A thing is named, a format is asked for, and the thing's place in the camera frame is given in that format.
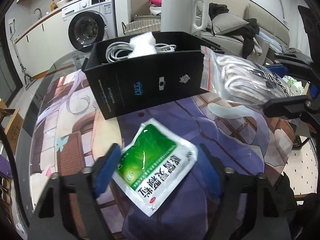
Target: cabinet door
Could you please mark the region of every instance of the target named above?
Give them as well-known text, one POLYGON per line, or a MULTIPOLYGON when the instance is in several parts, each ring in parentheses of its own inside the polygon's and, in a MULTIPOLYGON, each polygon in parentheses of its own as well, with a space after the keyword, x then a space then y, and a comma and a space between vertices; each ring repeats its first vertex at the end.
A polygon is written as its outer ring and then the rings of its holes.
POLYGON ((28 39, 30 57, 33 62, 32 70, 30 69, 30 75, 35 76, 49 70, 53 65, 42 24, 39 24, 28 33, 28 39))
POLYGON ((62 12, 46 19, 43 22, 43 27, 54 63, 75 50, 69 41, 68 25, 62 20, 62 12))
POLYGON ((30 71, 32 70, 33 62, 29 52, 28 35, 24 36, 21 40, 19 40, 16 44, 16 47, 21 63, 27 69, 26 72, 29 75, 31 75, 30 71))

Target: black box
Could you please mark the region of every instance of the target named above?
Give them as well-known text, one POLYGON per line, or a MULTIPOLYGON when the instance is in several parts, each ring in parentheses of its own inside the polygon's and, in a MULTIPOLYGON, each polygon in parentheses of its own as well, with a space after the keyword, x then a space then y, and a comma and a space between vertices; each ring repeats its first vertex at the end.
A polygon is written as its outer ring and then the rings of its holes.
POLYGON ((176 51, 108 63, 107 47, 136 35, 96 43, 82 71, 105 119, 205 93, 200 88, 200 46, 224 53, 207 40, 183 32, 153 32, 156 43, 177 45, 176 51))

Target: plastic zip bag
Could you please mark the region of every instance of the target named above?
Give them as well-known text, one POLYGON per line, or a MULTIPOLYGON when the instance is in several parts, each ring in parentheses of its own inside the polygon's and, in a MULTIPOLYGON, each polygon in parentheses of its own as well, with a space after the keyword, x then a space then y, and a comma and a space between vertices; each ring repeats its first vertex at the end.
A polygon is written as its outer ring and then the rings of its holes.
POLYGON ((151 216, 196 163, 195 145, 151 118, 122 151, 114 181, 151 216))
POLYGON ((293 96, 288 85, 277 74, 249 60, 214 53, 201 46, 204 68, 200 87, 215 92, 221 99, 261 112, 272 98, 293 96))

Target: washing machine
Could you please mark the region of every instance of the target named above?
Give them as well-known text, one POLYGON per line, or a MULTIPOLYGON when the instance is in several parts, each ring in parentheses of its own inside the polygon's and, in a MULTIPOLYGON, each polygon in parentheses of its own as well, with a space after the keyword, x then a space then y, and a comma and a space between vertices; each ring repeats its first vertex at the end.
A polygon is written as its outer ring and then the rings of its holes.
POLYGON ((89 52, 94 43, 116 37, 114 0, 80 0, 62 9, 69 49, 89 52))

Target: green and white packet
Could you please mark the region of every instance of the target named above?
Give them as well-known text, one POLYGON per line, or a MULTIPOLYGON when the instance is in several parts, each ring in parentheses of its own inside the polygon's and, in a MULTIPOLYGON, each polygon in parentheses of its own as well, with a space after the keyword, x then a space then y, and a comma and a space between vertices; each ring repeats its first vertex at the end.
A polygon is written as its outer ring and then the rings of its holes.
POLYGON ((198 150, 151 118, 121 154, 113 179, 150 217, 191 170, 198 150))

